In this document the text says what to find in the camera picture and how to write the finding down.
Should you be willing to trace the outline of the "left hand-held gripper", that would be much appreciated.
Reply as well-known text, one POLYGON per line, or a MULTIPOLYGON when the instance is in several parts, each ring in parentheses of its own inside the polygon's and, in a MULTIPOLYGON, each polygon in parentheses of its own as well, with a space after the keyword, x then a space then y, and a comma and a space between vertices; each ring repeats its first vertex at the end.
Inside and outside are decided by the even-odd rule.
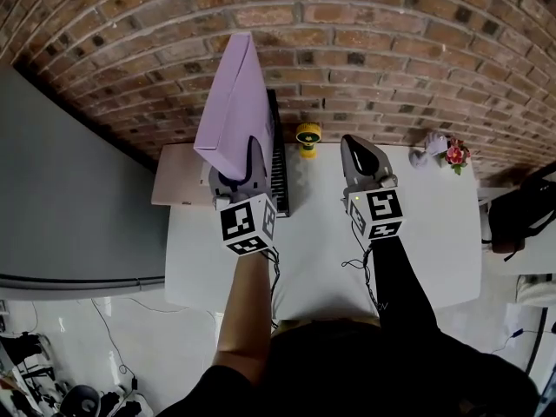
POLYGON ((238 256, 270 250, 277 209, 258 140, 253 136, 248 140, 244 180, 229 180, 212 168, 208 181, 220 219, 222 246, 238 256))

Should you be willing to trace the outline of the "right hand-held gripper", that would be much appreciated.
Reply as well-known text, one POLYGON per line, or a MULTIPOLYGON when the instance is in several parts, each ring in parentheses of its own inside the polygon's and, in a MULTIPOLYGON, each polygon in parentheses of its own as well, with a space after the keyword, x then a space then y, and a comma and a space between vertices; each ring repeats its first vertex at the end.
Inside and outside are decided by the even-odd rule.
POLYGON ((405 217, 386 153, 359 136, 344 135, 341 162, 347 184, 343 201, 357 237, 374 241, 396 236, 405 217))

